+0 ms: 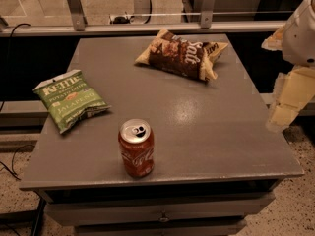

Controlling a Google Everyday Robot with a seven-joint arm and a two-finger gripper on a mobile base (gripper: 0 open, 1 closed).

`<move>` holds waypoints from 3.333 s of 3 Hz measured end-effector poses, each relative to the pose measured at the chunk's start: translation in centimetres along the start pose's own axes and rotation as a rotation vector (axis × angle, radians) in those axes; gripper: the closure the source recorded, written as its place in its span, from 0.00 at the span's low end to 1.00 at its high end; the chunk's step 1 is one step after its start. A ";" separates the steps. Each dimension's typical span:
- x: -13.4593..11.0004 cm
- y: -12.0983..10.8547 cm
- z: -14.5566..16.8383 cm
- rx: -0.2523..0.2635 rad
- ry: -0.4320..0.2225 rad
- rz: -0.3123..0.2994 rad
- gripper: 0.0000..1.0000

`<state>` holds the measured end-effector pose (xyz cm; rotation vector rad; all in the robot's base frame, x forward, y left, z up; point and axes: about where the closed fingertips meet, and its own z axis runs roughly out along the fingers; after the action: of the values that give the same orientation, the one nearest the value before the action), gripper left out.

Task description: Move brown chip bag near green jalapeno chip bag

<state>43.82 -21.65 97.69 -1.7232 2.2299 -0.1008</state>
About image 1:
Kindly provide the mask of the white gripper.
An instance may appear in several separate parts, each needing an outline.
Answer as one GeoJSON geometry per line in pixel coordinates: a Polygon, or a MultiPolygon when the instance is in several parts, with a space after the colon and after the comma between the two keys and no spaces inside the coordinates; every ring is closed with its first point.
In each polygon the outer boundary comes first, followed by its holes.
{"type": "Polygon", "coordinates": [[[315,97],[314,0],[303,0],[285,26],[266,38],[261,47],[281,51],[283,59],[295,65],[288,74],[279,73],[275,80],[266,127],[278,133],[288,128],[315,97]]]}

